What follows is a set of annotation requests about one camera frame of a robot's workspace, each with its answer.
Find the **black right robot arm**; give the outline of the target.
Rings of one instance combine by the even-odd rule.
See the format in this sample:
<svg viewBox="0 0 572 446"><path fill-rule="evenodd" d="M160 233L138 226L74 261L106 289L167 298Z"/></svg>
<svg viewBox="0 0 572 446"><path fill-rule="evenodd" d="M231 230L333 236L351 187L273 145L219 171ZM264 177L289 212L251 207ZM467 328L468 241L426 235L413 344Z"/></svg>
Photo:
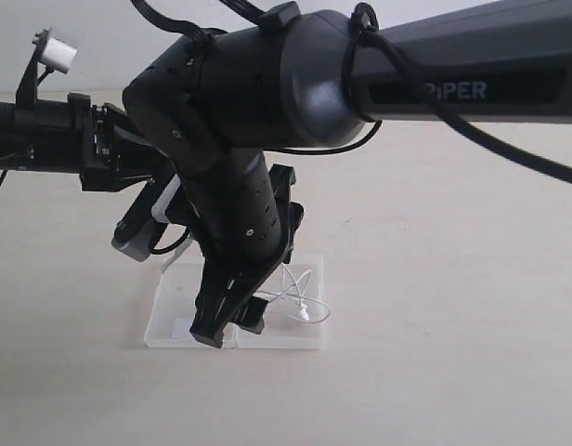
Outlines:
<svg viewBox="0 0 572 446"><path fill-rule="evenodd" d="M256 296L286 263L303 208L269 151L335 155L385 120L436 118L500 157L572 185L572 167L486 133L482 122L572 124L572 1L493 1L383 29L366 3L302 13L294 1L229 7L236 32L136 11L177 40L123 90L170 163L204 256L190 331L221 348L227 325L258 334Z"/></svg>

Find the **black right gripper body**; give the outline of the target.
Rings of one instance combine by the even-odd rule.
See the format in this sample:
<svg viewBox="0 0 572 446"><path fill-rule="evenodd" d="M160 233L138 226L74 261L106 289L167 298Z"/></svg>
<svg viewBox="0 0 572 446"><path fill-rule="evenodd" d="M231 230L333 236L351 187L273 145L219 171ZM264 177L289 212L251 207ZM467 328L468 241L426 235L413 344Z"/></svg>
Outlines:
<svg viewBox="0 0 572 446"><path fill-rule="evenodd" d="M291 199L294 169L257 164L235 177L210 172L192 183L199 219L193 237L204 257L235 281L257 288L282 262L289 262L304 207Z"/></svg>

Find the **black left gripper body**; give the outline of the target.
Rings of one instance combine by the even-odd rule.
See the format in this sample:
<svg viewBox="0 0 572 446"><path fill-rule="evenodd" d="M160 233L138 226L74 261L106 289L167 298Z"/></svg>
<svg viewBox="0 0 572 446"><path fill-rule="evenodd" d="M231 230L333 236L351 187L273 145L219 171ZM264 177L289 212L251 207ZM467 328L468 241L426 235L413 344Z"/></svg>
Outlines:
<svg viewBox="0 0 572 446"><path fill-rule="evenodd" d="M83 191L119 192L140 182L173 174L166 160L140 133L125 111L94 105L85 94L70 93L74 129L80 134L79 178Z"/></svg>

